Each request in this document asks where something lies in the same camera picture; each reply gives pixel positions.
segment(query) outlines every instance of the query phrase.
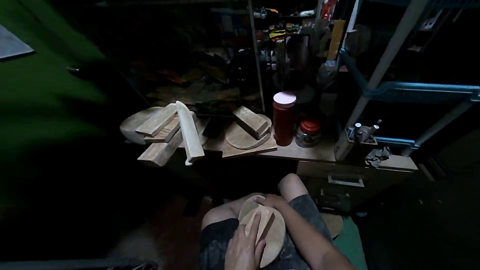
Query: bottle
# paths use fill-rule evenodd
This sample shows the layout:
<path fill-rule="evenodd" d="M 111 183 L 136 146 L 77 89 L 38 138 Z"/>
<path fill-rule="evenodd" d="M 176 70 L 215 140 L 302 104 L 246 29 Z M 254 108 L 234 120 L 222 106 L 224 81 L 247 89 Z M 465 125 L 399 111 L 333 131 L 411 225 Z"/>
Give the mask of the bottle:
<path fill-rule="evenodd" d="M 288 146 L 293 140 L 293 106 L 297 97 L 290 92 L 273 96 L 273 127 L 276 144 Z"/>

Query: pink lid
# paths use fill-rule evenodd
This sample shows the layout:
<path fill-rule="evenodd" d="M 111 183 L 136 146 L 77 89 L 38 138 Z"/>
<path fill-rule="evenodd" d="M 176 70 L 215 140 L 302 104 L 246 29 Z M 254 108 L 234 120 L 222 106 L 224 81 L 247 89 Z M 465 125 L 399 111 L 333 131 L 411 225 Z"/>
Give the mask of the pink lid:
<path fill-rule="evenodd" d="M 297 97 L 290 92 L 278 92 L 273 96 L 273 103 L 279 108 L 290 108 L 295 105 Z"/>

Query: leg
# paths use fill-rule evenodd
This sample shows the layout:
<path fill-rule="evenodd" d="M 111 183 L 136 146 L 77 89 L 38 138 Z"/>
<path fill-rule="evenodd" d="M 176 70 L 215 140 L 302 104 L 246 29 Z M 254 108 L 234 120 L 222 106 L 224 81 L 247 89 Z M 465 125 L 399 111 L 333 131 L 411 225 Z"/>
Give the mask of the leg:
<path fill-rule="evenodd" d="M 234 200 L 231 202 L 228 202 L 226 204 L 222 204 L 221 206 L 212 208 L 210 211 L 208 211 L 204 219 L 202 220 L 202 230 L 216 222 L 224 221 L 227 219 L 237 219 L 239 217 L 240 209 L 243 205 L 243 203 L 250 197 L 254 195 L 263 195 L 262 193 L 252 193 L 249 194 L 245 197 L 242 197 L 238 200 Z"/>
<path fill-rule="evenodd" d="M 287 174 L 278 183 L 278 190 L 282 197 L 313 227 L 317 228 L 326 239 L 332 241 L 332 236 L 318 211 L 312 197 L 308 195 L 307 188 L 301 179 L 293 173 Z"/>
<path fill-rule="evenodd" d="M 202 220 L 200 233 L 200 269 L 223 269 L 228 241 L 239 226 L 238 216 L 243 203 L 252 193 L 211 209 Z"/>
<path fill-rule="evenodd" d="M 296 197 L 308 194 L 307 188 L 294 173 L 287 174 L 280 183 L 278 183 L 278 190 L 287 202 L 290 202 Z"/>

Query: green wall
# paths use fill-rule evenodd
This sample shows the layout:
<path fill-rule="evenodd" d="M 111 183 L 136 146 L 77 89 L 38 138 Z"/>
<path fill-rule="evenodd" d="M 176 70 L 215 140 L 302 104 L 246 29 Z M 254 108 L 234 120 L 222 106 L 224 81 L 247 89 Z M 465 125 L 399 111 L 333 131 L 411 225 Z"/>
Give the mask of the green wall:
<path fill-rule="evenodd" d="M 26 160 L 28 152 L 105 132 L 72 113 L 66 100 L 89 104 L 108 100 L 93 83 L 66 70 L 103 55 L 45 1 L 2 1 L 0 24 L 35 50 L 0 61 L 0 162 L 8 172 L 1 181 L 0 201 L 11 202 L 15 188 L 6 186 L 14 187 L 13 178 L 36 176 L 30 169 L 36 161 Z"/>

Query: drawer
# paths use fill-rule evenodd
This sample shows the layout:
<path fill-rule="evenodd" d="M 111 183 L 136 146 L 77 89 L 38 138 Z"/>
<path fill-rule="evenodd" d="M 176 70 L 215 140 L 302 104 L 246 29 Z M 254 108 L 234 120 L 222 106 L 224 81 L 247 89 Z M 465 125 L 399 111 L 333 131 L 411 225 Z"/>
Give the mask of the drawer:
<path fill-rule="evenodd" d="M 299 161 L 297 175 L 320 206 L 351 211 L 413 172 Z"/>

